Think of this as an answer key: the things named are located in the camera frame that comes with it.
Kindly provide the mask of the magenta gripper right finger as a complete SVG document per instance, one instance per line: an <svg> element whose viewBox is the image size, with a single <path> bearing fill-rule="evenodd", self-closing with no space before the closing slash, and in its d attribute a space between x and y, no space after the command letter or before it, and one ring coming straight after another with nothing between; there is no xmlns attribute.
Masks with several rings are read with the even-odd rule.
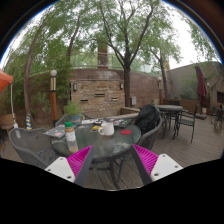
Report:
<svg viewBox="0 0 224 224"><path fill-rule="evenodd" d="M136 144L132 145L131 154L137 165L143 185L148 185L182 169L182 166L167 154L157 155Z"/></svg>

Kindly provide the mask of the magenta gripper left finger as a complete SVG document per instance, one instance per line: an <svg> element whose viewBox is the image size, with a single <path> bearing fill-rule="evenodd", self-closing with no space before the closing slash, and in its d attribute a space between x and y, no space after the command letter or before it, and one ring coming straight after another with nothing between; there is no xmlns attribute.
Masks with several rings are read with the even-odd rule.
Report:
<svg viewBox="0 0 224 224"><path fill-rule="evenodd" d="M90 145L68 158L59 157L46 168L46 171L76 185L83 186L93 156L94 147Z"/></svg>

